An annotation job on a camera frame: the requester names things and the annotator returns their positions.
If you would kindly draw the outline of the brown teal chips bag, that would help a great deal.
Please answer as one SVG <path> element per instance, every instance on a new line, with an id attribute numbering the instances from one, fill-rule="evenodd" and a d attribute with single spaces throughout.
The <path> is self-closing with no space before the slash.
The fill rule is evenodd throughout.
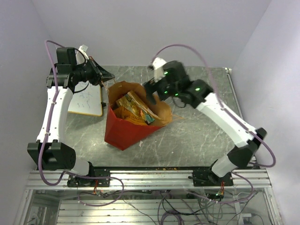
<path id="1" fill-rule="evenodd" d="M 137 96 L 134 91 L 130 91 L 118 100 L 118 107 L 123 106 L 132 112 L 135 116 L 142 118 L 148 125 L 155 121 L 153 113 L 147 105 Z"/>

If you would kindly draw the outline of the orange snack bag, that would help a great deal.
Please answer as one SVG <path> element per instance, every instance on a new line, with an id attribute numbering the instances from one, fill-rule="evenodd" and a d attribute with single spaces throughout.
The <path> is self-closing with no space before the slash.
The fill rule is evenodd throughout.
<path id="1" fill-rule="evenodd" d="M 148 124 L 140 117 L 135 116 L 132 112 L 123 106 L 113 110 L 115 116 L 119 119 L 126 120 L 135 125 L 147 126 Z"/>

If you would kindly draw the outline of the red paper bag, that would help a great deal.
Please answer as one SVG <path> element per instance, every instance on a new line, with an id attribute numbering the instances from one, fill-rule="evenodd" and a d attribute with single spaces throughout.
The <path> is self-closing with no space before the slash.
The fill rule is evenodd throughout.
<path id="1" fill-rule="evenodd" d="M 130 91 L 134 91 L 151 110 L 155 118 L 153 123 L 147 126 L 135 125 L 115 116 L 113 110 L 118 108 L 116 100 Z M 155 105 L 151 104 L 150 101 L 147 100 L 144 87 L 134 82 L 122 81 L 109 87 L 109 106 L 105 128 L 105 142 L 119 150 L 125 150 L 155 131 L 170 124 L 175 116 L 172 113 L 171 107 L 167 103 L 160 101 L 157 95 L 155 95 L 154 98 L 157 102 Z"/>

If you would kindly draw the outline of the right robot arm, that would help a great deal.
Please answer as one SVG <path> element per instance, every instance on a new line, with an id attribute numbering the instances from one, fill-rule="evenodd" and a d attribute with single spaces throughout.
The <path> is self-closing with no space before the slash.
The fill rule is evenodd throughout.
<path id="1" fill-rule="evenodd" d="M 225 156 L 217 159 L 209 168 L 207 181 L 218 185 L 223 177 L 236 168 L 245 168 L 260 147 L 260 140 L 267 132 L 262 127 L 246 123 L 235 114 L 223 101 L 219 100 L 214 90 L 203 80 L 191 81 L 181 62 L 166 62 L 157 57 L 150 68 L 154 77 L 144 83 L 147 99 L 156 104 L 154 93 L 159 100 L 179 98 L 184 104 L 192 106 L 215 122 L 234 142 L 234 148 Z"/>

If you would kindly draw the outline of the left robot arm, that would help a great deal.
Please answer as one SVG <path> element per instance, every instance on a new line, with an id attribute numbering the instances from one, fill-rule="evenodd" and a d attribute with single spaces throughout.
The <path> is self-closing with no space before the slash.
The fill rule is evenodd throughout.
<path id="1" fill-rule="evenodd" d="M 56 50 L 57 63 L 46 79 L 47 106 L 43 125 L 35 142 L 30 142 L 27 152 L 41 171 L 70 171 L 79 174 L 79 181 L 91 186 L 96 179 L 90 171 L 90 163 L 76 157 L 75 150 L 64 143 L 68 108 L 79 83 L 101 88 L 115 76 L 102 68 L 81 45 L 59 47 Z"/>

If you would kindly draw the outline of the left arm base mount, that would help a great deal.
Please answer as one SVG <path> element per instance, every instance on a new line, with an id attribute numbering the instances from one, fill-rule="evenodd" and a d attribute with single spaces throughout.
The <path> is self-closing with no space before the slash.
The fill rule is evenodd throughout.
<path id="1" fill-rule="evenodd" d="M 87 187 L 109 187 L 110 171 L 103 168 L 94 168 L 86 176 L 69 175 L 67 186 L 69 188 L 87 188 Z"/>

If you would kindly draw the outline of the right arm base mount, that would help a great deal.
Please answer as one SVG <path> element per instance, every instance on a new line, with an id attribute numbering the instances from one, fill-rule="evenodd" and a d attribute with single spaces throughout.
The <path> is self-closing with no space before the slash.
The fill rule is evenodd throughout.
<path id="1" fill-rule="evenodd" d="M 220 178 L 207 167 L 200 167 L 193 170 L 192 175 L 188 176 L 188 178 L 193 181 L 195 187 L 220 187 L 222 184 L 226 187 L 233 186 L 233 179 L 230 172 Z"/>

